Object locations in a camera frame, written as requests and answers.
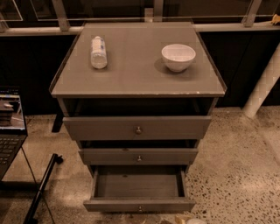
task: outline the black cord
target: black cord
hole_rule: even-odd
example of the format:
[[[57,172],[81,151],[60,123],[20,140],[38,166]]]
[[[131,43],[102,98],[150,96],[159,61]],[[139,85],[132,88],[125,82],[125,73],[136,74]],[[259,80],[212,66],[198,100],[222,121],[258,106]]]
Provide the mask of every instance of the black cord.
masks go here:
[[[34,173],[33,173],[32,167],[31,167],[31,165],[30,165],[30,163],[29,163],[29,161],[28,161],[28,159],[27,159],[27,156],[26,156],[26,154],[25,154],[25,150],[24,150],[24,147],[23,147],[23,146],[21,147],[21,150],[22,150],[22,152],[24,153],[24,157],[25,157],[25,160],[26,160],[26,162],[27,162],[27,164],[28,164],[28,167],[29,167],[29,169],[30,169],[30,171],[31,171],[31,175],[32,175],[32,177],[33,177],[35,186],[36,186],[37,190],[40,191],[40,190],[39,190],[39,187],[38,187],[38,184],[37,184],[37,181],[36,181],[36,178],[35,178],[35,175],[34,175]],[[52,215],[52,212],[51,212],[51,209],[49,208],[49,206],[48,206],[48,204],[47,204],[47,202],[46,202],[46,198],[45,198],[45,196],[44,196],[44,194],[43,194],[42,192],[40,192],[40,194],[41,194],[41,196],[42,196],[43,201],[45,202],[46,209],[48,210],[48,212],[49,212],[49,214],[50,214],[50,216],[51,216],[52,223],[55,224],[54,219],[53,219],[53,215]]]

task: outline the black metal pole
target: black metal pole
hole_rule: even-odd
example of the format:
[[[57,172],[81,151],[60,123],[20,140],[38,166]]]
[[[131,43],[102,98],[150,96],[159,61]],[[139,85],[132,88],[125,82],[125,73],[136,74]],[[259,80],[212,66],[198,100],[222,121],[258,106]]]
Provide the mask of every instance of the black metal pole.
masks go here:
[[[34,219],[33,216],[36,213],[38,204],[41,200],[42,194],[45,190],[46,184],[48,179],[51,176],[52,170],[53,170],[53,166],[55,164],[55,162],[59,161],[61,158],[58,156],[58,154],[52,154],[52,158],[49,162],[49,165],[47,166],[46,170],[45,170],[45,174],[44,177],[41,180],[41,184],[37,190],[37,193],[35,195],[35,197],[33,198],[33,202],[29,208],[29,211],[27,213],[27,215],[25,216],[25,220],[24,220],[24,224],[31,224],[34,223]]]

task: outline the speckled floor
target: speckled floor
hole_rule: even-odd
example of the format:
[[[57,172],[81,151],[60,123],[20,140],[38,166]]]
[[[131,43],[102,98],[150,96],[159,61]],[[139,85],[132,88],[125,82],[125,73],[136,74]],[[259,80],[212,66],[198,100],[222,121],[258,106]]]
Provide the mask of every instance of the speckled floor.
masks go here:
[[[53,153],[64,162],[54,166],[35,213],[38,223],[175,223],[175,213],[90,213],[83,206],[91,176],[77,146],[62,127],[52,133],[53,116],[28,119],[24,151],[36,180],[44,175]],[[4,181],[31,182],[20,151]],[[216,108],[185,178],[193,210],[185,214],[208,224],[280,223],[280,107],[263,107],[254,119],[240,108]],[[33,192],[1,192],[0,223],[23,223]]]

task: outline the white pole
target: white pole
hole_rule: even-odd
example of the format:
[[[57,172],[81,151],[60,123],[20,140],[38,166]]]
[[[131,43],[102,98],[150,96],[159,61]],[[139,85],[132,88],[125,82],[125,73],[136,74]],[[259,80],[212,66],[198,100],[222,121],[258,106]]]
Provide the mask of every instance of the white pole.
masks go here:
[[[273,53],[269,64],[262,73],[262,77],[255,85],[251,96],[246,102],[243,112],[246,116],[253,118],[257,110],[262,106],[265,98],[274,87],[275,83],[280,77],[280,44]]]

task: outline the open drawer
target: open drawer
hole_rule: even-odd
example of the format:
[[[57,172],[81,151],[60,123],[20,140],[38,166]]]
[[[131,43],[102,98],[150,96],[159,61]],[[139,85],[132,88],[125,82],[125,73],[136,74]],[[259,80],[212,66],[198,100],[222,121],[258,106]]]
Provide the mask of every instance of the open drawer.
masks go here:
[[[92,166],[93,191],[84,201],[88,211],[190,211],[181,166]]]
[[[198,154],[196,140],[85,141],[80,157],[85,165],[191,165]]]
[[[202,139],[211,116],[65,117],[73,140]]]

